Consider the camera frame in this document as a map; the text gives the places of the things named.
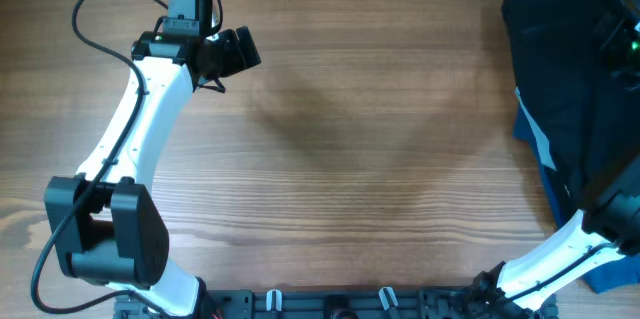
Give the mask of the black shorts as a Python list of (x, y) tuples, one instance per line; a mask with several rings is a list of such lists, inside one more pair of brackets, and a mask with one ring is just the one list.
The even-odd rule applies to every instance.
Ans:
[(577, 209), (584, 188), (639, 147), (639, 76), (612, 76), (594, 41), (606, 12), (636, 20), (622, 0), (504, 0), (501, 11), (516, 88)]

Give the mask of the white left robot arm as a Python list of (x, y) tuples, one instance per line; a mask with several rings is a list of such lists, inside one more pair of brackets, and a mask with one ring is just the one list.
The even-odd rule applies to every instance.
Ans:
[(169, 233), (152, 198), (161, 152), (179, 112), (198, 89), (260, 64), (247, 27), (210, 37), (145, 32), (134, 43), (130, 82), (90, 156), (72, 177), (53, 177), (44, 194), (52, 235), (38, 259), (31, 293), (49, 253), (61, 272), (111, 288), (161, 318), (216, 318), (204, 281), (169, 258)]

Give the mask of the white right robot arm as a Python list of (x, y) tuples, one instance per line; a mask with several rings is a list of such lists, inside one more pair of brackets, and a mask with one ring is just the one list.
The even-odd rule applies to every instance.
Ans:
[(593, 269), (639, 252), (639, 48), (628, 16), (509, 14), (516, 95), (557, 231), (480, 274), (477, 317), (527, 318)]

